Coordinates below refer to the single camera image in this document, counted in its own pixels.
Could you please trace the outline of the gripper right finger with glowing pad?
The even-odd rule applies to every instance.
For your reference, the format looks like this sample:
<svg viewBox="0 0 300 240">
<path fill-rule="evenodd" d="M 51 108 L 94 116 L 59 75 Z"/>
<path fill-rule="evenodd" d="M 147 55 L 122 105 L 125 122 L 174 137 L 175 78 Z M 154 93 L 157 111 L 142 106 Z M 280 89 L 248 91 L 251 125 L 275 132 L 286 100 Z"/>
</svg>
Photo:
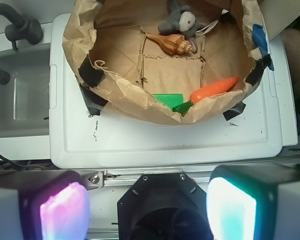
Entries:
<svg viewBox="0 0 300 240">
<path fill-rule="evenodd" d="M 300 240 L 300 163 L 219 165 L 206 209 L 217 240 Z"/>
</svg>

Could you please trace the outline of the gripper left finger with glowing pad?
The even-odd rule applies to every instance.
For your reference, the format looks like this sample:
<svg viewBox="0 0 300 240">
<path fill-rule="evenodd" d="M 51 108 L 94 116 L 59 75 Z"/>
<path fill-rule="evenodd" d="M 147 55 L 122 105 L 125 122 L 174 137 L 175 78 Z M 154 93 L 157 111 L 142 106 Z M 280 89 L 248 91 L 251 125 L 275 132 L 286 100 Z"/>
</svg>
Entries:
<svg viewBox="0 0 300 240">
<path fill-rule="evenodd" d="M 90 199 L 74 170 L 0 170 L 0 240 L 83 240 Z"/>
</svg>

